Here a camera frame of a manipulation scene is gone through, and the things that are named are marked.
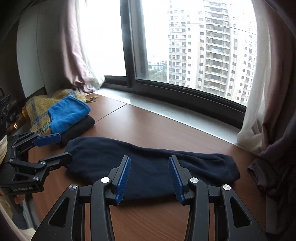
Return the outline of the person's left hand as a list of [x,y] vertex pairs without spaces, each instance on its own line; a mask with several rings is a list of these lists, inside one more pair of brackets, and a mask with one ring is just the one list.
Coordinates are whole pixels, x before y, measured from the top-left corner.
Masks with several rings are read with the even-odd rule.
[[24,199],[24,194],[7,196],[3,190],[1,190],[1,205],[10,218],[23,210],[22,202]]

